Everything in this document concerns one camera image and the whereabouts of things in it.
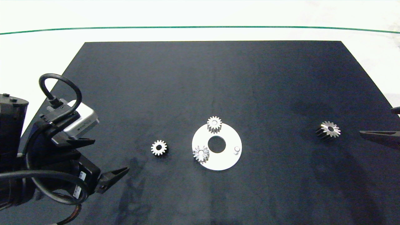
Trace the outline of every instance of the gear teeth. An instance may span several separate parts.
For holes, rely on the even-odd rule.
[[[341,134],[340,132],[341,130],[339,130],[339,127],[330,121],[324,121],[320,123],[320,126],[315,131],[317,136],[323,141],[339,137]]]
[[[197,146],[197,148],[194,149],[193,157],[199,163],[205,163],[210,157],[210,150],[207,147],[203,146],[200,148],[200,146]]]
[[[166,155],[168,153],[168,145],[165,143],[165,141],[157,140],[154,142],[154,144],[152,144],[151,152],[157,157]]]
[[[219,117],[214,116],[214,117],[210,117],[207,120],[207,129],[212,134],[216,134],[219,131],[221,131],[221,127],[222,127],[222,121]]]

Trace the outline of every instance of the label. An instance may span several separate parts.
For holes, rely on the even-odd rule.
[[[85,178],[86,178],[86,173],[83,172],[83,171],[81,171],[81,172],[79,173],[79,179],[85,181]],[[72,196],[74,196],[75,198],[78,199],[81,190],[82,190],[82,188],[80,188],[80,186],[76,186],[76,187],[75,187],[75,190],[74,190],[74,194],[73,194]]]

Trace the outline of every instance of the black mat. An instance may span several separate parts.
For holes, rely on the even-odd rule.
[[[400,152],[358,134],[400,120],[341,42],[85,43],[64,76],[100,119],[81,152],[102,171],[131,167],[71,224],[400,224]],[[73,98],[60,83],[54,94]],[[214,115],[243,143],[225,171],[192,157],[194,132]],[[323,143],[314,130],[327,120],[342,135]],[[150,152],[159,139],[167,158]],[[49,224],[72,210],[32,200],[0,223]]]

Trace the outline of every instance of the white circular plate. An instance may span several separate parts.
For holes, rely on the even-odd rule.
[[[225,149],[220,153],[213,152],[208,147],[208,141],[210,138],[218,136],[225,141]],[[207,124],[201,126],[193,136],[192,140],[192,152],[199,146],[207,147],[210,150],[210,156],[206,162],[200,163],[205,168],[211,170],[225,170],[231,168],[237,163],[242,154],[242,141],[239,134],[229,125],[223,123],[221,130],[212,134],[207,129]]]

